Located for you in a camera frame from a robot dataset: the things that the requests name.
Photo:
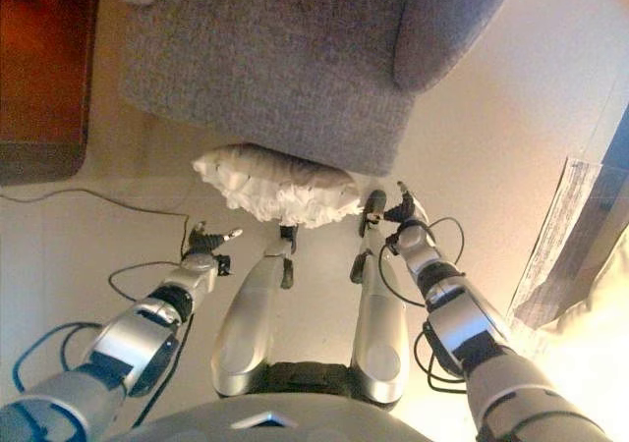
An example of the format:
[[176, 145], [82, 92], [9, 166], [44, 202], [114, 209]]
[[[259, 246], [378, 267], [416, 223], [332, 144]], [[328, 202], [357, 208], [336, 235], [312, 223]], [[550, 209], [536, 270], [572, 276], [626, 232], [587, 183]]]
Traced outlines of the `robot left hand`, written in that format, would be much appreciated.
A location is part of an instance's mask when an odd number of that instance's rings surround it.
[[191, 254], [212, 254], [214, 250], [243, 234], [241, 228], [232, 229], [224, 234], [209, 233], [206, 226], [205, 221], [200, 221], [194, 226], [188, 237], [182, 258]]

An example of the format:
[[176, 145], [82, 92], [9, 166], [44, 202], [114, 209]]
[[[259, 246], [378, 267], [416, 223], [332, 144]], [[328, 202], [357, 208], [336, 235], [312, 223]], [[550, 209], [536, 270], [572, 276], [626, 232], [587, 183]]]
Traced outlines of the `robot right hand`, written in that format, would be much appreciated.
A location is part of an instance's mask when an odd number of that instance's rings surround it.
[[402, 200], [398, 205], [386, 210], [382, 218], [395, 223], [403, 223], [413, 218], [427, 221], [429, 218], [426, 210], [407, 185], [398, 181], [397, 186], [402, 194]]

